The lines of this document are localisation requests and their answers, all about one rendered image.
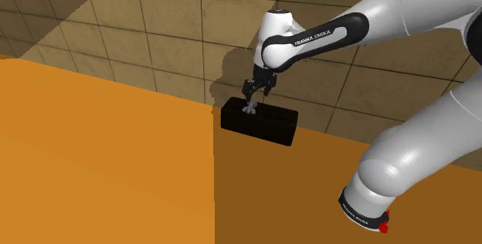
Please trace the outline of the black rectangular box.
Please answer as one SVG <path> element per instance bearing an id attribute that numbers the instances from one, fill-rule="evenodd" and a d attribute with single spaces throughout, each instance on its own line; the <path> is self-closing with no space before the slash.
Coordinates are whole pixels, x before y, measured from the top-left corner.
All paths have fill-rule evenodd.
<path id="1" fill-rule="evenodd" d="M 299 115 L 296 110 L 258 103 L 256 113 L 248 114 L 242 112 L 246 106 L 244 99 L 229 98 L 221 109 L 221 128 L 284 146 L 292 145 Z"/>

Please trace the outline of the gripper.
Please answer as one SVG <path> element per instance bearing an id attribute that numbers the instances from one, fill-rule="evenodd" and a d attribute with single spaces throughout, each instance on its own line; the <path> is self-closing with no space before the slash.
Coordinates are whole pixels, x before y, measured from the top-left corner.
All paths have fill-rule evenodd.
<path id="1" fill-rule="evenodd" d="M 263 96 L 267 97 L 270 91 L 277 84 L 277 74 L 272 69 L 265 69 L 261 66 L 254 65 L 253 79 L 245 80 L 242 88 L 242 94 L 246 98 L 248 104 L 253 104 L 253 94 L 260 88 L 263 88 Z"/>

